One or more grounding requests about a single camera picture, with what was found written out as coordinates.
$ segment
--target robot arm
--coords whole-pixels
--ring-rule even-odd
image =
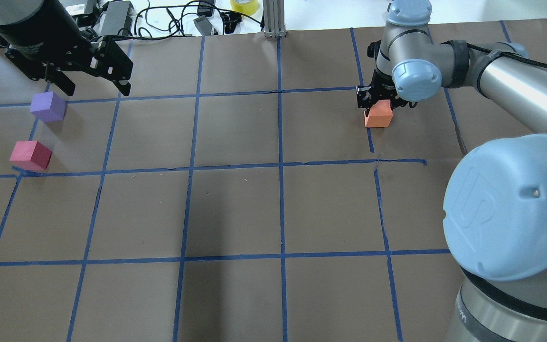
[[[547,342],[547,65],[517,44],[434,45],[428,0],[394,0],[388,12],[360,108],[473,86],[539,133],[473,149],[450,178],[443,228],[466,279],[445,342]]]
[[[85,39],[57,0],[0,0],[0,35],[11,44],[6,57],[31,80],[73,95],[75,84],[63,71],[83,71],[130,94],[132,61],[112,37]]]
[[[452,40],[434,45],[427,23],[428,0],[395,0],[383,39],[369,47],[375,70],[369,86],[358,86],[358,106],[378,100],[392,109],[432,97],[441,86],[473,86],[536,133],[547,133],[547,70],[526,59],[515,43],[482,46]]]

